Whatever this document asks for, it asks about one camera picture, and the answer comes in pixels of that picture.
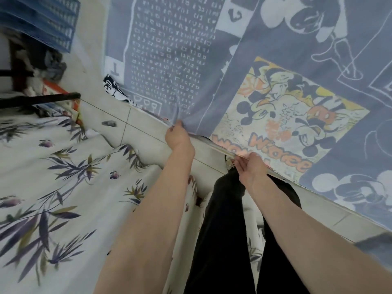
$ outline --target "hand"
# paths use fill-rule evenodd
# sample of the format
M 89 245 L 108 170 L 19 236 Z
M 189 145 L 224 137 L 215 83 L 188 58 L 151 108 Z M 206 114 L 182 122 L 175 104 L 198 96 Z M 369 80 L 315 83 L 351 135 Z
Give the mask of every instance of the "hand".
M 167 145 L 174 151 L 177 148 L 185 150 L 195 155 L 195 149 L 190 142 L 188 132 L 182 127 L 182 121 L 177 120 L 176 124 L 166 131 L 165 140 Z
M 248 192 L 253 191 L 253 183 L 257 179 L 267 177 L 267 166 L 256 153 L 251 153 L 249 160 L 236 156 L 234 165 L 239 174 L 239 181 L 245 186 Z

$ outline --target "leg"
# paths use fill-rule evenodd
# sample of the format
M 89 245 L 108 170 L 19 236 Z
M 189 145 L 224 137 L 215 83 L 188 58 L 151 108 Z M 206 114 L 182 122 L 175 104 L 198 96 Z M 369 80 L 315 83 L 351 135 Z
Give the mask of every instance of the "leg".
M 236 169 L 219 178 L 205 212 L 185 294 L 255 293 Z
M 292 202 L 301 207 L 300 199 L 294 189 L 280 179 L 271 177 L 274 183 L 281 189 Z M 273 289 L 276 293 L 284 293 L 287 288 L 291 292 L 309 293 L 301 281 L 294 268 L 291 266 L 285 253 L 279 247 L 274 234 L 264 218 L 265 248 L 262 257 L 262 265 L 257 283 L 257 293 Z M 282 279 L 283 283 L 277 283 L 277 279 Z

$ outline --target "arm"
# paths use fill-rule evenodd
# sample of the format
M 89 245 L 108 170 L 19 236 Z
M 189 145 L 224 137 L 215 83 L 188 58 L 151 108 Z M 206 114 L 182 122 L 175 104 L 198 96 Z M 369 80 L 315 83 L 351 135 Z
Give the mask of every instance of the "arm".
M 163 290 L 195 155 L 181 122 L 167 130 L 165 139 L 173 152 L 156 183 L 121 228 L 94 294 L 160 294 Z
M 267 176 L 255 153 L 237 157 L 240 181 L 311 293 L 390 293 L 392 275 L 371 257 L 297 207 Z

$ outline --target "person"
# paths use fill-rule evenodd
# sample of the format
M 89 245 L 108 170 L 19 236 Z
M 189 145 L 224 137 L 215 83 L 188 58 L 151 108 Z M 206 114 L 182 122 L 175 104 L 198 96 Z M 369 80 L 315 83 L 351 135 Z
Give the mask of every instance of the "person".
M 121 228 L 94 294 L 163 290 L 195 155 L 180 121 L 165 140 L 173 152 Z M 256 153 L 249 160 L 236 157 L 234 164 L 214 185 L 184 293 L 256 293 L 242 208 L 245 189 L 264 217 L 258 293 L 391 293 L 391 274 L 302 211 L 293 188 L 268 176 Z

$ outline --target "blue plastic basket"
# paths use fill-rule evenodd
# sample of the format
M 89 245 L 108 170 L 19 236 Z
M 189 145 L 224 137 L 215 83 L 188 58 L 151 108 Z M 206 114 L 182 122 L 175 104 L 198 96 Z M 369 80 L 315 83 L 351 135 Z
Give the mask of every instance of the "blue plastic basket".
M 70 52 L 78 0 L 0 0 L 0 24 L 61 52 Z

